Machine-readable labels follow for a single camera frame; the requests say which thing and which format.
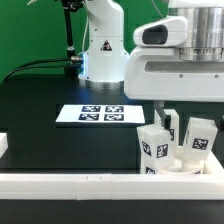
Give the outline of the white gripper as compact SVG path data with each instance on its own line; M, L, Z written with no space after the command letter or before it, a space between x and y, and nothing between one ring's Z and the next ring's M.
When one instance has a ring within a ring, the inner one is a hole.
M224 61L183 61L178 48L136 47L127 62L124 92L130 99L161 100L154 109L169 130L164 101L224 102Z

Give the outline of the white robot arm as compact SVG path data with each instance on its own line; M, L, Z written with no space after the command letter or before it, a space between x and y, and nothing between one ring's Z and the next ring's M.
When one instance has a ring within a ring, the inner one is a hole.
M135 29L124 49L124 12L113 0L86 0L89 48L82 83L123 87L130 99L224 102L224 0L168 0L168 15Z

